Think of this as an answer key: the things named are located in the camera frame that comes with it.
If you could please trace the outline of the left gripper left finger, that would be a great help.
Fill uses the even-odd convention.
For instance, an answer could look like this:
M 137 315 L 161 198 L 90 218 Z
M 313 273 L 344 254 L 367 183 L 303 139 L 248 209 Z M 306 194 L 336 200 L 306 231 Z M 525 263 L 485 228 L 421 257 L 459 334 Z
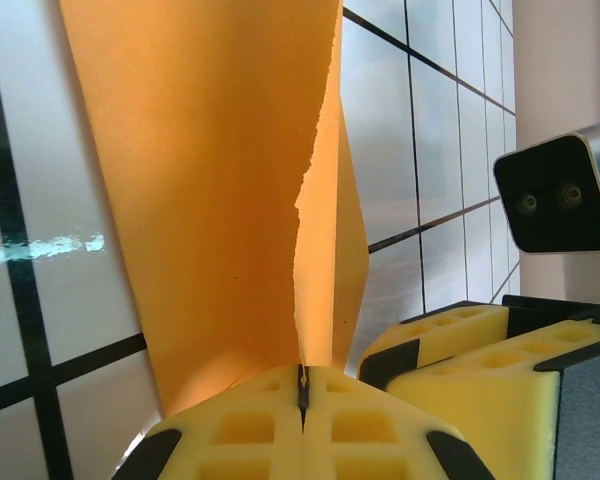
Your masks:
M 276 367 L 154 425 L 115 479 L 300 479 L 301 367 Z

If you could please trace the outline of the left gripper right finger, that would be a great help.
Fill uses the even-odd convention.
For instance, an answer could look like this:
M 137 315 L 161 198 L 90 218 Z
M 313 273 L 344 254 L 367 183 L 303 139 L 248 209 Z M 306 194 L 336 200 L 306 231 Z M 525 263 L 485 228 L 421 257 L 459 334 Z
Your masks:
M 328 367 L 302 369 L 304 479 L 492 479 L 451 424 Z

